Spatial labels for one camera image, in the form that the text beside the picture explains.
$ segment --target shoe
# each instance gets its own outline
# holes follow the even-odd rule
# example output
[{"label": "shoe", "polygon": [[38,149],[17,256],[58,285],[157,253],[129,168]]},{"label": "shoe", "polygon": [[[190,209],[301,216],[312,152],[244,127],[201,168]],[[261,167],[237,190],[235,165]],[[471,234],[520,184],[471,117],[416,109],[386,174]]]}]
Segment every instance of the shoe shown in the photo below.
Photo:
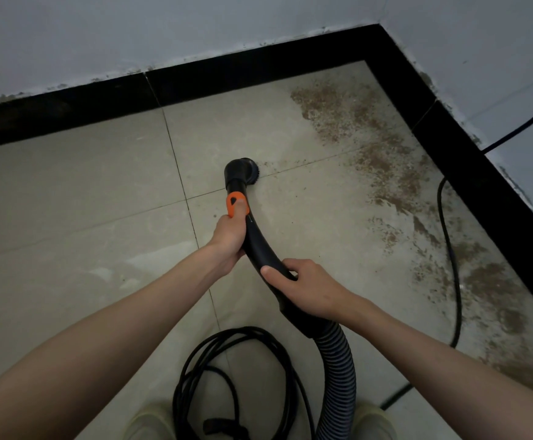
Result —
[{"label": "shoe", "polygon": [[358,403],[354,411],[351,440],[397,440],[395,427],[380,407]]},{"label": "shoe", "polygon": [[122,439],[177,440],[170,410],[161,403],[145,406],[128,423]]}]

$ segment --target hand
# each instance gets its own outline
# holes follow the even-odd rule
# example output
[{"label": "hand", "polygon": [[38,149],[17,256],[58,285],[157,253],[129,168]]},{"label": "hand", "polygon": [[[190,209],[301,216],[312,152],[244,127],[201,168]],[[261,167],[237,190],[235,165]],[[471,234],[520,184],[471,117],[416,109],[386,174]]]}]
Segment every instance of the hand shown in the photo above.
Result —
[{"label": "hand", "polygon": [[219,273],[224,276],[244,255],[242,243],[246,236],[246,201],[238,199],[233,206],[233,217],[221,216],[215,226],[214,236],[207,243],[207,247],[216,248],[219,257]]},{"label": "hand", "polygon": [[283,264],[298,273],[298,280],[285,278],[272,267],[261,269],[263,278],[275,286],[301,310],[311,315],[338,321],[341,312],[355,295],[332,278],[311,259],[283,259]]}]

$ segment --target vacuum hose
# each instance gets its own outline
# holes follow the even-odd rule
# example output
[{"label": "vacuum hose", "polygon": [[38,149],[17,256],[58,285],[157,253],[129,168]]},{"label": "vacuum hose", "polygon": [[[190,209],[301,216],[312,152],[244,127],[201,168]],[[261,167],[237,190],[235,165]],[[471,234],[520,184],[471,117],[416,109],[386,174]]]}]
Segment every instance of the vacuum hose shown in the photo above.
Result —
[{"label": "vacuum hose", "polygon": [[[226,165],[226,206],[230,216],[233,216],[236,200],[244,199],[248,204],[246,186],[254,184],[258,174],[256,163],[248,158],[235,159]],[[297,280],[270,248],[249,206],[246,215],[246,238],[242,248],[259,274],[262,266],[270,266],[288,279]],[[316,439],[347,439],[350,436],[356,405],[356,373],[350,346],[342,328],[337,323],[307,314],[280,290],[266,281],[265,283],[276,296],[281,313],[301,333],[315,341],[322,356],[325,390]]]}]

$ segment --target tiled floor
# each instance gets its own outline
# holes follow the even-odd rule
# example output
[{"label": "tiled floor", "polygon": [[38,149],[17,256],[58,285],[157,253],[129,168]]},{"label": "tiled floor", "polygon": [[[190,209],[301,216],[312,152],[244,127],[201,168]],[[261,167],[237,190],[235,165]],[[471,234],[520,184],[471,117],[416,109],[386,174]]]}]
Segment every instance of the tiled floor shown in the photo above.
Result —
[{"label": "tiled floor", "polygon": [[[395,317],[449,340],[453,291],[435,207],[441,175],[355,63],[0,147],[0,373],[205,244],[226,208],[224,166],[241,156],[260,166],[249,200],[282,258],[316,259]],[[533,298],[449,188],[445,204],[464,287],[460,348],[533,387]],[[287,347],[318,416],[318,352],[279,314],[248,260],[210,293],[82,439],[118,438],[145,402],[171,397],[197,343],[240,325],[264,327]],[[380,403],[404,379],[346,334],[358,396]],[[253,343],[220,364],[251,438],[270,438],[282,408],[280,366]],[[208,379],[196,407],[200,426],[228,416],[231,397]],[[403,439],[456,438],[415,391],[390,412]],[[293,437],[306,436],[301,413]]]}]

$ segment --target black baseboard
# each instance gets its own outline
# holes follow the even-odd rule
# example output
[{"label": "black baseboard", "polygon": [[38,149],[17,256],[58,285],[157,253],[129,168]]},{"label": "black baseboard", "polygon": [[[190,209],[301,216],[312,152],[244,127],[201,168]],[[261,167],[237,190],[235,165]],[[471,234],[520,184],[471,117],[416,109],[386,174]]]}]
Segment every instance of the black baseboard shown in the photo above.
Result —
[{"label": "black baseboard", "polygon": [[533,294],[533,212],[378,24],[1,103],[0,145],[359,60]]}]

